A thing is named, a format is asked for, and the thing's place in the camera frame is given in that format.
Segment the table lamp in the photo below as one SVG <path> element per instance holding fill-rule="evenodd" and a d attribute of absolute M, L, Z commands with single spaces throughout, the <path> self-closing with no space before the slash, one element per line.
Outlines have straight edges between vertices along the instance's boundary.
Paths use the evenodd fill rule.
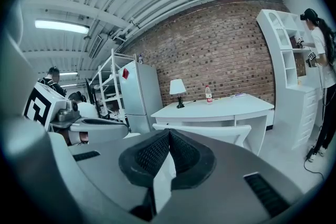
<path fill-rule="evenodd" d="M 184 108 L 182 103 L 182 99 L 180 97 L 180 93 L 186 92 L 185 87 L 183 85 L 182 79 L 174 79 L 170 81 L 170 91 L 169 94 L 178 94 L 178 105 L 177 108 Z"/>

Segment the sneaker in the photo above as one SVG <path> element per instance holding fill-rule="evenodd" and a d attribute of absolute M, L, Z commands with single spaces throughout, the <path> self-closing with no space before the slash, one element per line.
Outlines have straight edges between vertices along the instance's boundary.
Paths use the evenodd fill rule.
<path fill-rule="evenodd" d="M 316 153 L 313 153 L 313 154 L 310 156 L 310 158 L 308 159 L 308 161 L 309 161 L 310 163 L 312 163 L 312 162 L 315 160 L 315 157 L 316 157 Z"/>
<path fill-rule="evenodd" d="M 320 153 L 320 155 L 321 155 L 322 157 L 324 156 L 326 150 L 327 150 L 327 149 L 324 148 L 323 146 L 320 148 L 319 153 Z"/>

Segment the ceiling light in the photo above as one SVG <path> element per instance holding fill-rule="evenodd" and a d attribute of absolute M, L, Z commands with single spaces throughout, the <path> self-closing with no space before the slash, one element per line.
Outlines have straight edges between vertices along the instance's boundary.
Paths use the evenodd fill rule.
<path fill-rule="evenodd" d="M 87 34 L 89 32 L 88 26 L 52 21 L 52 20 L 35 20 L 35 27 L 44 29 L 71 31 L 82 34 Z"/>
<path fill-rule="evenodd" d="M 66 76 L 66 75 L 77 75 L 78 72 L 64 72 L 64 73 L 60 73 L 61 76 Z"/>
<path fill-rule="evenodd" d="M 64 87 L 71 87 L 71 86 L 77 86 L 77 84 L 61 85 L 62 88 L 64 88 Z"/>

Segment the water bottle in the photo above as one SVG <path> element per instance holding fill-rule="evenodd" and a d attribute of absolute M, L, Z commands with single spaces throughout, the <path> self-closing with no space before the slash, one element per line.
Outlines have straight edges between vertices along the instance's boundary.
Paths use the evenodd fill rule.
<path fill-rule="evenodd" d="M 141 54 L 139 54 L 139 63 L 143 63 Z"/>
<path fill-rule="evenodd" d="M 212 104 L 212 94 L 209 85 L 205 86 L 205 97 L 206 97 L 206 103 Z"/>

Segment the gray floor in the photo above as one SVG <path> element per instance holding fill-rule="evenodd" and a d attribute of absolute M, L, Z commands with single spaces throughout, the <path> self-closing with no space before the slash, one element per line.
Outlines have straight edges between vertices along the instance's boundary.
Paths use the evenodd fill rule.
<path fill-rule="evenodd" d="M 321 175 L 306 171 L 303 167 L 305 156 L 307 155 L 309 147 L 315 144 L 318 131 L 318 128 L 315 126 L 308 143 L 294 150 L 285 149 L 280 146 L 278 140 L 281 139 L 281 137 L 276 136 L 272 130 L 267 131 L 259 157 L 289 177 L 303 193 L 306 193 L 316 184 L 322 182 Z M 336 139 L 334 138 L 325 156 L 321 157 L 317 154 L 313 163 L 309 161 L 306 162 L 306 168 L 314 172 L 321 172 L 324 178 L 327 178 L 335 161 L 335 157 Z"/>

